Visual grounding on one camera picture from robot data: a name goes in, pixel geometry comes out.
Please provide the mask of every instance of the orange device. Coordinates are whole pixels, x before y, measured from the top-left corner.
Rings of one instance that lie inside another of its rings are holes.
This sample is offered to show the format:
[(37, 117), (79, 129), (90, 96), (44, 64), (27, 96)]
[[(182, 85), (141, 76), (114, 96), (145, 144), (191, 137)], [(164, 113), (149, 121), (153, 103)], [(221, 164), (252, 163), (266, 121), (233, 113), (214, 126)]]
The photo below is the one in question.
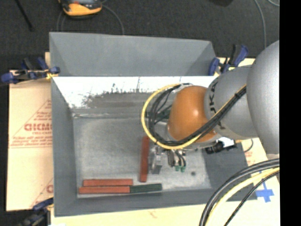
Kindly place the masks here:
[(102, 9), (100, 0), (58, 0), (63, 11), (73, 18), (87, 18)]

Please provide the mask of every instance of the gray box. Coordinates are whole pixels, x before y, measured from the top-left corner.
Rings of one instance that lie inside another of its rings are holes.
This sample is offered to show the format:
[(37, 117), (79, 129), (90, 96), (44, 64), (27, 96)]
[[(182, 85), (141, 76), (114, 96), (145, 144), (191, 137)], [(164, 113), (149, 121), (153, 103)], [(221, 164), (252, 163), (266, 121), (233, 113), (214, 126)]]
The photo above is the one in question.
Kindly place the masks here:
[(214, 57), (202, 40), (50, 33), (55, 215), (141, 210), (206, 203), (230, 176), (247, 166), (242, 148), (187, 153), (185, 173), (163, 158), (159, 193), (78, 194), (83, 179), (138, 181), (143, 129), (140, 113), (151, 92), (172, 82), (208, 86)]

